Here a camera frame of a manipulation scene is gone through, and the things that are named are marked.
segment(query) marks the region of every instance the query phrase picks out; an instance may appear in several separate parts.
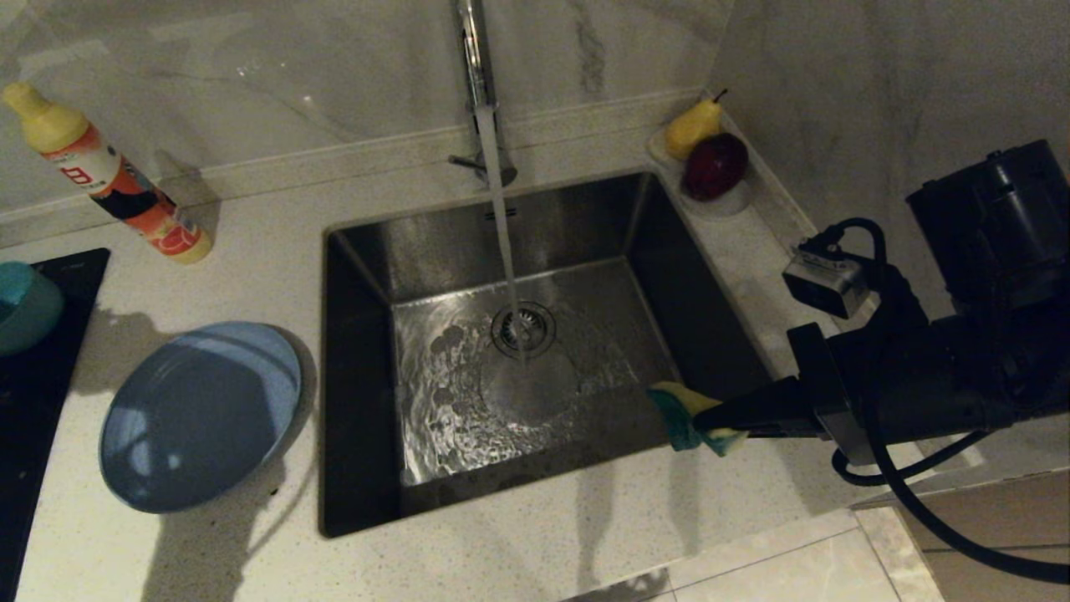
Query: faucet handle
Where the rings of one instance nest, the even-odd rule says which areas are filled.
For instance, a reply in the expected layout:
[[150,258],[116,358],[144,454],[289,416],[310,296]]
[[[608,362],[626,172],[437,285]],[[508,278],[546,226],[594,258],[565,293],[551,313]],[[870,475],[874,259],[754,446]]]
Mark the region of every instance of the faucet handle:
[[[513,166],[513,161],[509,160],[509,156],[505,154],[505,149],[499,148],[498,156],[501,161],[502,186],[504,187],[511,184],[513,180],[517,179],[517,168]],[[471,158],[452,154],[446,157],[446,160],[454,165],[468,167],[469,169],[475,171],[476,176],[480,180],[484,182],[487,181],[487,165],[483,160],[483,152],[476,153],[476,155]]]

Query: red apple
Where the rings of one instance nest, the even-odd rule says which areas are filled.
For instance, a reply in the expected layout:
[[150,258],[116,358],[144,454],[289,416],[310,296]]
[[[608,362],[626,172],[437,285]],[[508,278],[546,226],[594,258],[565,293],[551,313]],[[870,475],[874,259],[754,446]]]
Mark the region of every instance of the red apple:
[[747,144],[732,134],[699,142],[687,157],[684,191],[696,200],[714,200],[732,189],[747,171]]

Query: black cable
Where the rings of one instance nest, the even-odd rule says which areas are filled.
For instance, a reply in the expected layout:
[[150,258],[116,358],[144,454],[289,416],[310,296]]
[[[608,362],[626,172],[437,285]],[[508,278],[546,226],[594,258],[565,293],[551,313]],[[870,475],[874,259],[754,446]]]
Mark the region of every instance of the black cable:
[[880,265],[888,263],[888,247],[884,241],[884,230],[881,229],[881,226],[876,221],[867,219],[866,217],[852,217],[840,221],[836,227],[841,230],[854,227],[868,231],[873,236],[873,260]]
[[973,540],[967,539],[959,531],[952,529],[944,521],[941,521],[938,516],[933,514],[932,511],[930,511],[926,505],[918,499],[918,496],[914,495],[911,488],[908,488],[903,479],[900,478],[899,472],[896,469],[896,465],[891,462],[891,458],[888,456],[888,448],[885,444],[884,433],[881,431],[881,417],[876,404],[872,401],[863,402],[862,416],[865,418],[866,432],[869,436],[870,447],[873,449],[873,458],[876,459],[876,465],[881,468],[881,473],[883,473],[887,479],[888,487],[891,488],[891,491],[896,494],[896,497],[899,498],[899,501],[903,505],[903,507],[905,507],[919,523],[924,525],[927,529],[932,531],[933,535],[944,540],[945,543],[950,545],[956,551],[961,552],[963,555],[973,558],[982,565],[992,567],[997,571],[1004,571],[1013,575],[1048,583],[1070,585],[1070,566],[1068,565],[1029,560],[1027,558],[996,552],[995,550],[975,543]]
[[[844,228],[849,226],[858,226],[867,229],[870,234],[872,234],[874,259],[877,262],[877,269],[883,272],[884,266],[887,264],[887,254],[884,252],[884,232],[881,230],[881,227],[874,221],[863,218],[846,219],[844,221],[840,221],[838,226]],[[883,278],[884,274],[882,273],[877,277]],[[870,370],[872,370],[873,366],[878,364],[880,358],[884,354],[884,348],[885,345],[882,345],[872,354],[873,357],[870,359]],[[959,531],[952,529],[944,521],[941,521],[938,516],[933,514],[932,511],[929,510],[929,508],[927,508],[920,499],[918,499],[918,496],[914,495],[914,492],[911,491],[911,488],[900,476],[900,472],[896,468],[896,464],[891,461],[891,457],[888,456],[888,446],[885,442],[884,432],[881,430],[880,407],[877,406],[875,400],[869,399],[869,397],[865,395],[865,385],[868,382],[869,375],[867,375],[862,381],[862,391],[859,396],[861,398],[862,427],[869,438],[870,448],[873,451],[873,458],[876,460],[876,465],[881,469],[885,481],[888,487],[891,488],[892,493],[896,494],[900,504],[902,504],[903,507],[906,508],[906,510],[910,511],[910,513],[913,514],[919,523],[932,531],[933,535],[968,558],[996,569],[997,571],[1003,571],[1013,575],[1048,583],[1070,585],[1070,565],[1029,560],[1028,558],[1012,556],[1010,554],[1004,554],[1002,552],[984,547],[983,545],[967,539]]]
[[[941,464],[951,460],[962,450],[968,448],[969,446],[980,442],[984,437],[988,437],[991,433],[984,431],[975,431],[969,435],[959,439],[958,442],[941,449],[939,451],[933,453],[929,458],[915,462],[914,464],[899,469],[900,479],[910,479],[911,477],[920,475],[934,466],[939,466]],[[836,450],[832,454],[832,470],[843,478],[844,481],[851,483],[852,485],[857,485],[859,488],[876,488],[880,485],[887,485],[888,481],[884,478],[884,475],[858,475],[852,473],[847,469],[847,457],[843,456],[843,452]]]

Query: pear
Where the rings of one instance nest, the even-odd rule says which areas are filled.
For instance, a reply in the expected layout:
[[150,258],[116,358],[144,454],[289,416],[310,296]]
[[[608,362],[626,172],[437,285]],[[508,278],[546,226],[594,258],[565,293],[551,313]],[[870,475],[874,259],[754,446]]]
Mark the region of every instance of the pear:
[[666,152],[677,160],[687,160],[696,144],[720,134],[721,105],[717,102],[728,90],[713,98],[703,98],[684,111],[666,128]]

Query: black stove top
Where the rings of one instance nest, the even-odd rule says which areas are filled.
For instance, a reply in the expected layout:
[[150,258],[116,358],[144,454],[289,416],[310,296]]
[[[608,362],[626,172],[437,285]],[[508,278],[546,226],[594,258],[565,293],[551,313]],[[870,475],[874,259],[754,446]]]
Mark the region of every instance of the black stove top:
[[63,315],[36,346],[0,358],[0,600],[15,598],[60,410],[110,254],[96,248],[34,263],[63,291]]

